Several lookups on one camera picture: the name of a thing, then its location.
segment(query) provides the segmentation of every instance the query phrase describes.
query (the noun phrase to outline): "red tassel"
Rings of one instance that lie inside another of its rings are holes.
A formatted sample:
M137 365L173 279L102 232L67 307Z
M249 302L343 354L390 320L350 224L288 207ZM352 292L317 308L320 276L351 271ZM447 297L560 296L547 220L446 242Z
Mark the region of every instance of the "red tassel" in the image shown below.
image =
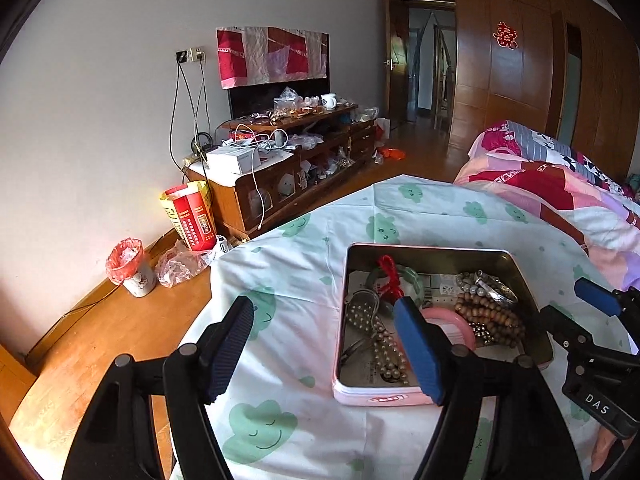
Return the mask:
M380 287L380 298L394 304L397 300L404 297L404 292L400 288L400 276L396 269L396 263L388 254L381 256L378 265L385 271L389 277L389 282Z

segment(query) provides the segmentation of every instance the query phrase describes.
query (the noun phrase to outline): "white mug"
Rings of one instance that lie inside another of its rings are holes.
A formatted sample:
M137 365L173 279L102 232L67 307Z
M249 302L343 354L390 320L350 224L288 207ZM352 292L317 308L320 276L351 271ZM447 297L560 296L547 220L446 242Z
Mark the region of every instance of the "white mug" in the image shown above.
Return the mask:
M325 110L333 110L338 105L338 99L335 94L324 94L321 96L322 106Z

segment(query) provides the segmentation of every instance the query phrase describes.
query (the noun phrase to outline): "metal screw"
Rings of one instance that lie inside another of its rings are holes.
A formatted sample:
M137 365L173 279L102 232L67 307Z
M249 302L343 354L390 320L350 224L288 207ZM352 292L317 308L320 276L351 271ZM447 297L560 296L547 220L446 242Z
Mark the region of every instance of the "metal screw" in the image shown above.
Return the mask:
M523 368L533 368L535 364L533 362L533 359L528 355L519 355L518 357L516 357L516 362Z
M180 347L180 355L188 357L194 355L198 351L198 345L196 343L185 343Z
M451 353L457 357L466 357L469 355L469 348L464 345L453 345Z
M116 357L114 363L118 368L127 366L131 362L131 356L128 354L120 354Z

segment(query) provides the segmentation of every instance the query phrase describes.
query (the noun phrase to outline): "power outlet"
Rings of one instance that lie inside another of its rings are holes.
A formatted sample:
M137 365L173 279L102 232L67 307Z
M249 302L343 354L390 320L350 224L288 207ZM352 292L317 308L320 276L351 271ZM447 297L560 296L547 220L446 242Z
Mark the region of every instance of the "power outlet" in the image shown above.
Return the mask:
M182 63L193 63L195 61L204 61L204 52L198 46L193 46L187 50L178 50L175 53L175 60Z

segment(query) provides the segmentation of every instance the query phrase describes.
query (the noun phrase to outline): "white box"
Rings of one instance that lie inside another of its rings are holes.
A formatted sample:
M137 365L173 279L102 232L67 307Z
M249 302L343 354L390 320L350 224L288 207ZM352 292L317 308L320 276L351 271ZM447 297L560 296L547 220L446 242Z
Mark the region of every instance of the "white box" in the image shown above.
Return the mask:
M245 174L258 169L260 155L255 148L220 146L207 153L207 162L217 173Z

